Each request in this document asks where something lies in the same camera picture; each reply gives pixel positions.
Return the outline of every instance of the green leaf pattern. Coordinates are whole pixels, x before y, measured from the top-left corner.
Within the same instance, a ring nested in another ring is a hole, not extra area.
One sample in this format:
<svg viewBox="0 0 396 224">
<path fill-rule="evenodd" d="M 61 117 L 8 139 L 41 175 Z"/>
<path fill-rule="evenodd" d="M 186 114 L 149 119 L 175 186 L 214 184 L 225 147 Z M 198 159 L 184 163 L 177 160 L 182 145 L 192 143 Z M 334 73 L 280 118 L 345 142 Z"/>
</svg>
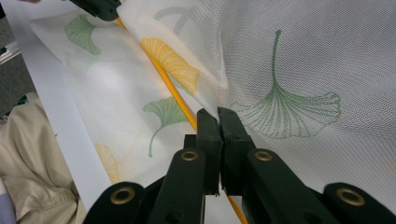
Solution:
<svg viewBox="0 0 396 224">
<path fill-rule="evenodd" d="M 92 42 L 92 32 L 96 27 L 90 24 L 87 17 L 88 15 L 75 17 L 64 27 L 64 31 L 71 42 L 87 50 L 92 55 L 98 55 L 101 50 Z"/>
<path fill-rule="evenodd" d="M 270 138 L 310 137 L 341 116 L 340 97 L 334 92 L 306 97 L 285 91 L 276 80 L 276 47 L 281 31 L 276 31 L 272 58 L 273 85 L 270 92 L 253 105 L 235 103 L 232 109 L 245 125 Z"/>
<path fill-rule="evenodd" d="M 171 124 L 187 121 L 187 118 L 174 97 L 151 102 L 143 107 L 143 111 L 154 113 L 161 121 L 161 127 L 154 133 L 154 135 L 152 135 L 149 143 L 148 155 L 152 157 L 152 141 L 154 140 L 155 135 L 162 128 Z"/>
<path fill-rule="evenodd" d="M 154 15 L 154 19 L 159 21 L 164 17 L 169 16 L 180 16 L 175 24 L 174 32 L 176 35 L 180 35 L 183 26 L 187 23 L 190 19 L 195 19 L 197 17 L 196 7 L 184 8 L 184 7 L 167 7 Z"/>
</svg>

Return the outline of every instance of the yellow stick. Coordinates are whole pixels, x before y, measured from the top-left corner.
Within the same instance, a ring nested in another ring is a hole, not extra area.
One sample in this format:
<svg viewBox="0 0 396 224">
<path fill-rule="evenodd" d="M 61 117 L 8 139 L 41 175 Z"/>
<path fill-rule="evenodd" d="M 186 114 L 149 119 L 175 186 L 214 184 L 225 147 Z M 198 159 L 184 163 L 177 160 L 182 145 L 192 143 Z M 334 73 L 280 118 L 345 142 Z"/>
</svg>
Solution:
<svg viewBox="0 0 396 224">
<path fill-rule="evenodd" d="M 116 23 L 120 25 L 122 28 L 126 29 L 120 18 L 116 19 Z M 192 114 L 190 111 L 189 107 L 187 106 L 186 102 L 184 102 L 183 98 L 180 96 L 178 93 L 175 85 L 173 84 L 172 80 L 169 78 L 169 76 L 166 74 L 165 70 L 160 66 L 159 63 L 157 63 L 149 54 L 145 51 L 145 53 L 148 55 L 148 58 L 151 60 L 152 64 L 154 65 L 155 69 L 157 69 L 157 72 L 160 74 L 161 78 L 163 79 L 163 82 L 165 83 L 166 87 L 169 89 L 169 91 L 172 93 L 173 97 L 175 97 L 176 102 L 180 106 L 181 111 L 183 111 L 184 115 L 186 115 L 187 120 L 191 124 L 192 128 L 196 131 L 197 130 L 197 120 L 195 119 L 195 116 Z M 227 196 L 228 201 L 231 204 L 231 207 L 235 211 L 236 215 L 238 216 L 239 220 L 241 221 L 242 224 L 248 224 L 248 221 L 244 215 L 244 213 L 238 208 L 238 205 L 233 201 L 233 199 L 230 196 Z"/>
<path fill-rule="evenodd" d="M 169 91 L 175 97 L 176 102 L 180 106 L 180 109 L 181 109 L 181 111 L 183 111 L 184 115 L 186 115 L 186 118 L 190 122 L 192 128 L 196 131 L 197 130 L 197 120 L 195 119 L 195 116 L 190 111 L 186 102 L 184 102 L 183 98 L 178 93 L 172 80 L 166 74 L 165 70 L 160 66 L 160 64 L 157 63 L 151 56 L 149 56 L 149 54 L 147 52 L 146 52 L 146 54 L 148 55 L 149 59 L 151 60 L 152 64 L 154 65 L 155 69 L 157 69 L 157 72 L 160 74 L 161 78 L 163 79 L 163 82 L 165 82 L 166 87 L 168 87 Z"/>
</svg>

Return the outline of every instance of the black clamp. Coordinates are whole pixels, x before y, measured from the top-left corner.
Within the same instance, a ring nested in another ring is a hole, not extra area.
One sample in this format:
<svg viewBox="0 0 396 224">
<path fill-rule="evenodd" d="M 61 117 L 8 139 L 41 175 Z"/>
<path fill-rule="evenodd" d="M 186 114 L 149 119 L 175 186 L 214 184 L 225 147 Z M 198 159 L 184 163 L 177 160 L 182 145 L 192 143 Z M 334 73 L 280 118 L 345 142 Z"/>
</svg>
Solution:
<svg viewBox="0 0 396 224">
<path fill-rule="evenodd" d="M 70 0 L 78 7 L 84 9 L 94 17 L 103 21 L 114 21 L 119 17 L 117 7 L 121 5 L 120 0 Z"/>
<path fill-rule="evenodd" d="M 197 134 L 186 135 L 165 177 L 143 189 L 122 182 L 107 189 L 84 223 L 201 224 L 205 196 L 242 196 L 250 224 L 396 223 L 365 191 L 327 185 L 323 194 L 306 187 L 275 152 L 256 148 L 237 114 L 219 108 L 219 125 L 203 109 Z"/>
</svg>

